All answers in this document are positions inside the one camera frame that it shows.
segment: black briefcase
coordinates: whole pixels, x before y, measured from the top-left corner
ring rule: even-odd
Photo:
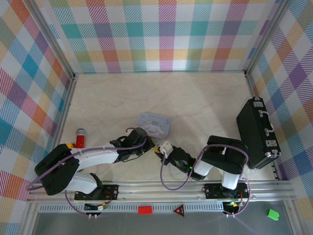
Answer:
[[[261,169],[281,155],[273,125],[263,99],[248,100],[239,115],[237,124],[243,144],[248,148],[250,169]]]

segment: briefcase latch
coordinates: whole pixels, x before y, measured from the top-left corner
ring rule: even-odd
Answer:
[[[263,103],[260,102],[260,101],[254,101],[253,105],[254,105],[254,107],[259,107],[259,108],[263,108],[264,107]]]
[[[278,152],[277,149],[272,149],[272,152],[267,152],[265,153],[265,156],[267,156],[268,158],[276,158],[276,157],[280,157],[281,152]]]
[[[267,147],[276,147],[277,146],[276,140],[267,140],[265,142],[266,142]]]

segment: aluminum rail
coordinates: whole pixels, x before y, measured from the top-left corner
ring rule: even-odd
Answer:
[[[167,181],[169,187],[178,187],[182,181]],[[177,191],[168,191],[160,181],[128,181],[103,182],[103,184],[119,185],[118,198],[114,203],[123,202],[199,202],[199,201],[230,201],[230,199],[206,199],[202,192],[204,184],[220,183],[220,181],[190,181]],[[293,200],[295,193],[290,181],[250,181],[250,201]],[[73,200],[75,192],[68,196]],[[28,202],[62,203],[65,202],[64,192],[47,196],[44,189],[32,191]]]

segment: white floor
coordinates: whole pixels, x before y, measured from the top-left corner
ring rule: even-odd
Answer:
[[[240,139],[236,116],[250,98],[242,73],[116,73],[84,74],[78,78],[66,120],[62,143],[75,142],[75,131],[87,131],[86,147],[102,146],[136,126],[141,112],[173,118],[168,141],[197,157],[210,135]],[[128,163],[86,168],[101,180],[159,180],[160,160],[151,150]],[[163,171],[166,180],[186,175],[172,165]],[[247,166],[244,177],[273,180],[270,165],[261,170]],[[207,180],[220,180],[215,168]]]

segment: colorful plaid backdrop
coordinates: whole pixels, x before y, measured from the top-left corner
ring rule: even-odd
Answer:
[[[248,68],[248,65],[251,61],[251,58],[253,57],[254,53],[255,53],[255,50],[258,48],[262,38],[263,38],[263,35],[264,33],[267,31],[268,27],[269,27],[269,23],[270,21],[272,20],[272,18],[275,16],[275,13],[276,13],[276,10],[278,8],[278,5],[279,3],[281,2],[281,0],[275,0],[275,3],[272,7],[272,9],[270,10],[270,13],[268,14],[267,18],[266,18],[266,21],[264,22],[264,25],[257,37],[257,39],[255,40],[254,44],[253,44],[253,47],[249,53],[249,56],[248,56],[248,59],[246,60],[246,63],[245,63],[245,66],[244,66],[244,70],[247,70]]]
[[[313,233],[313,0],[292,2],[252,75],[276,129],[282,175]]]
[[[14,235],[69,78],[22,0],[0,0],[0,235]]]
[[[36,2],[76,71],[94,73],[242,70],[279,0]]]

